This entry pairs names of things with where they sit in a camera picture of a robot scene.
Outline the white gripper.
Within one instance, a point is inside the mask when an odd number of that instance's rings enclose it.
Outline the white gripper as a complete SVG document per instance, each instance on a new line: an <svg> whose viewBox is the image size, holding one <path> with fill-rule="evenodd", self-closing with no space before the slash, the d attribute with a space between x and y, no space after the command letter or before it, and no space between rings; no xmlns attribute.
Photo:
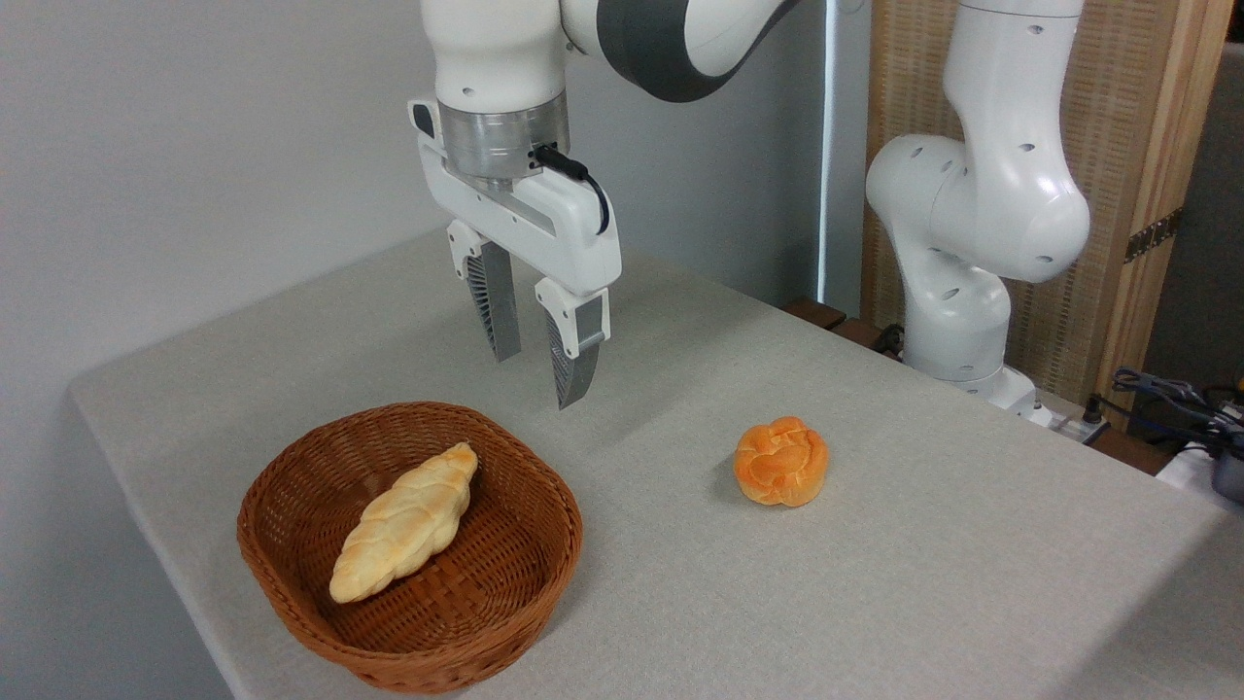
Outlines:
<svg viewBox="0 0 1244 700"><path fill-rule="evenodd" d="M600 196L550 168L518 179L511 191L489 191L457 174L447 155L444 114L435 101L408 103L432 198L455 218L447 229L455 274L470 290L498 362L521 351L510 252L546 275L535 292L557 407L570 407L590 389L600 344L610 339L607 287L622 271L616 226L601 233Z"/></svg>

